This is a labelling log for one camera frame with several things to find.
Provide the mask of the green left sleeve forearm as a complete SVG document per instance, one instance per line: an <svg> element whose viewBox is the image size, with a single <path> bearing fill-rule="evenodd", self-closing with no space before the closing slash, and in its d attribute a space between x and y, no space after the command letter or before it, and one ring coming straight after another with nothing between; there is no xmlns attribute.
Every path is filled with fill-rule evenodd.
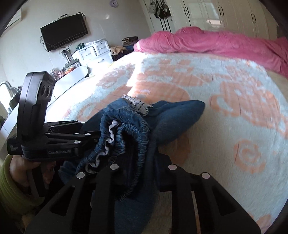
<svg viewBox="0 0 288 234"><path fill-rule="evenodd" d="M9 171L13 156L8 155L1 166L1 204L9 213L24 215L38 205L16 185Z"/></svg>

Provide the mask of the person left hand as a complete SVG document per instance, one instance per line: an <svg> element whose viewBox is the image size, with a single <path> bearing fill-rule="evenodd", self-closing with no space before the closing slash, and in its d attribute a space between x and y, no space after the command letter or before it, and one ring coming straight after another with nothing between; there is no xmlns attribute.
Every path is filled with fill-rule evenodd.
<svg viewBox="0 0 288 234"><path fill-rule="evenodd" d="M39 162L29 162L23 156L16 156L12 157L12 160L9 165L9 173L11 178L18 184L23 187L28 187L30 184L27 178L27 171L32 170L40 166ZM56 166L56 162L45 163L41 166L42 170L42 177L45 184L49 184L55 173L54 169Z"/></svg>

